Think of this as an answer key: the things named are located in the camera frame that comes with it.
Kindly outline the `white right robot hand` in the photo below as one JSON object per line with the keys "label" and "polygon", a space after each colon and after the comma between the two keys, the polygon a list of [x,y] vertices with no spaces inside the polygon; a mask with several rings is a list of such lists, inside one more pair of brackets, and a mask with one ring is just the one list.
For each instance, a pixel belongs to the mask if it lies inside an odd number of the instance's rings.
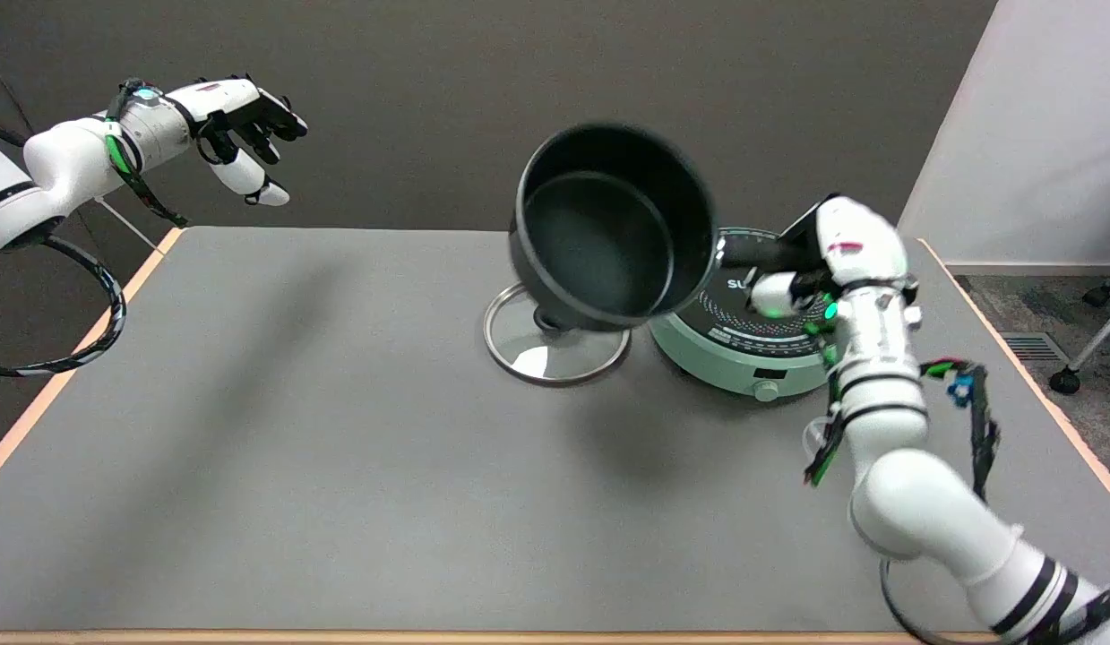
{"label": "white right robot hand", "polygon": [[914,305],[918,282],[898,230],[850,196],[829,194],[778,236],[722,234],[718,265],[747,270],[740,289],[763,318],[795,318],[817,299],[840,301],[862,288],[887,288]]}

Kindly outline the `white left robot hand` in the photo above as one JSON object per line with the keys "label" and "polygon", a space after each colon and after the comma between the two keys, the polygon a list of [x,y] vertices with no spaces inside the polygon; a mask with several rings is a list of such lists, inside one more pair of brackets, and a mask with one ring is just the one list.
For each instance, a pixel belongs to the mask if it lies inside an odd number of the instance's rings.
{"label": "white left robot hand", "polygon": [[223,187],[248,205],[287,204],[287,189],[264,168],[280,163],[273,139],[295,142],[307,135],[307,122],[285,97],[273,95],[248,75],[230,75],[167,91],[164,100],[185,119],[198,154]]}

